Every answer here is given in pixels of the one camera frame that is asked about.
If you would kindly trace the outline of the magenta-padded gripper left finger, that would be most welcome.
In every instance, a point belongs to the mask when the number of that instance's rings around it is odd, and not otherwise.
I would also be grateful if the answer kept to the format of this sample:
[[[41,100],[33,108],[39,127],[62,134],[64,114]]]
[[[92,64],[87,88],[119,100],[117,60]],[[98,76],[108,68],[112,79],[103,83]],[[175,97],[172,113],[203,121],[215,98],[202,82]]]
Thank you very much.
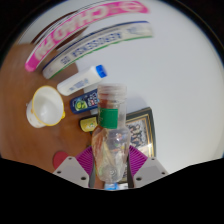
[[[64,151],[53,157],[54,174],[84,188],[93,188],[95,183],[94,157],[88,147],[77,156]]]

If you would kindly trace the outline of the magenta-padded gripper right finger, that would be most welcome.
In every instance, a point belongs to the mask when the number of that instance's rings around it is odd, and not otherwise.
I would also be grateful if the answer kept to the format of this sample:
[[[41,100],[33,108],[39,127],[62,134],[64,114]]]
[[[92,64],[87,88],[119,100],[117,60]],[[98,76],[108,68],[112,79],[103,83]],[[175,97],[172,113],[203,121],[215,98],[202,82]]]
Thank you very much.
[[[155,157],[147,157],[133,146],[129,147],[128,187],[140,188],[168,175]]]

